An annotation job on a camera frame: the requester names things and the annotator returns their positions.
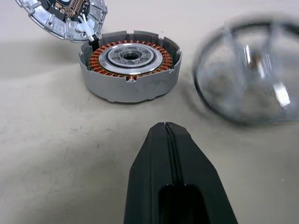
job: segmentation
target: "black tool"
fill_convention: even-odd
[[[153,126],[130,170],[124,224],[237,224],[216,169],[187,130]]]

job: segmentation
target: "circuit board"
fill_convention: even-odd
[[[40,0],[42,6],[62,21],[79,21],[83,14],[87,17],[89,0]]]

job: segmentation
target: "copper coil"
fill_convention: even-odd
[[[146,42],[146,41],[141,42],[141,41],[132,41],[131,40],[129,42],[130,43],[141,43],[141,44],[148,45],[148,46],[151,46],[151,47],[157,49],[162,54],[162,57],[163,57],[162,64],[158,68],[156,68],[155,70],[153,70],[151,72],[148,72],[148,73],[145,73],[145,74],[140,74],[140,75],[135,75],[135,76],[124,75],[124,74],[115,74],[115,73],[112,73],[112,72],[109,72],[109,71],[105,70],[99,63],[100,54],[104,50],[106,50],[107,48],[109,48],[111,46],[114,46],[114,45],[117,45],[117,44],[122,44],[122,43],[128,43],[128,41],[124,40],[124,41],[112,42],[112,43],[102,45],[97,50],[95,50],[93,52],[93,54],[90,56],[90,59],[89,59],[90,68],[93,71],[95,71],[97,73],[100,73],[102,75],[112,76],[112,77],[125,77],[127,81],[128,80],[133,81],[133,80],[137,80],[137,78],[139,78],[139,77],[142,77],[142,76],[145,76],[145,75],[148,75],[148,74],[155,74],[157,72],[165,71],[165,70],[168,70],[172,67],[172,57],[171,57],[171,55],[168,53],[167,50],[160,47],[159,45],[153,44],[151,42]]]

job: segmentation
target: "center hole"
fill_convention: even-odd
[[[135,59],[139,58],[139,54],[130,52],[130,53],[124,54],[122,57],[126,60],[135,60]]]

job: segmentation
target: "white tabletop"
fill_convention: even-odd
[[[121,224],[128,173],[157,122],[185,127],[216,167],[241,224],[298,222],[298,124],[234,127],[190,79],[196,47],[235,16],[298,14],[296,0],[107,0],[103,33],[143,30],[180,45],[178,84],[136,105],[90,93],[79,44],[59,40],[13,0],[0,20],[0,224]]]

